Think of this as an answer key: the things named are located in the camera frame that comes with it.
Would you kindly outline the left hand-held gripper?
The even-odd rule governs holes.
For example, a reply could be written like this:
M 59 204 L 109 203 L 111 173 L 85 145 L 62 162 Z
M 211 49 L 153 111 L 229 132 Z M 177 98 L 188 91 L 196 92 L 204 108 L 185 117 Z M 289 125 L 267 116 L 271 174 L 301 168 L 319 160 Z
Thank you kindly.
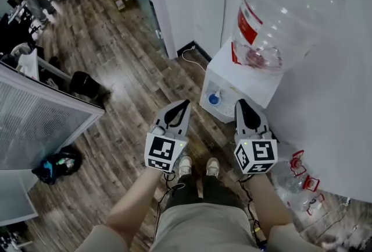
M 179 100 L 162 108 L 154 120 L 155 126 L 146 135 L 145 166 L 162 172 L 172 172 L 176 160 L 187 146 L 185 134 L 191 115 L 190 100 Z

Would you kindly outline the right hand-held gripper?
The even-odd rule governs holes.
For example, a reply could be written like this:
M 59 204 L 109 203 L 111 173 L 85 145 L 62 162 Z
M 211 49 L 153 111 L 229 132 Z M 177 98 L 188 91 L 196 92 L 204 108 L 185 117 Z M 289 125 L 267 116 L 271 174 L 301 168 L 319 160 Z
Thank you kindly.
M 247 136 L 245 132 L 263 133 Z M 269 131 L 265 114 L 252 100 L 236 102 L 234 140 L 234 156 L 243 174 L 266 173 L 278 162 L 277 140 Z

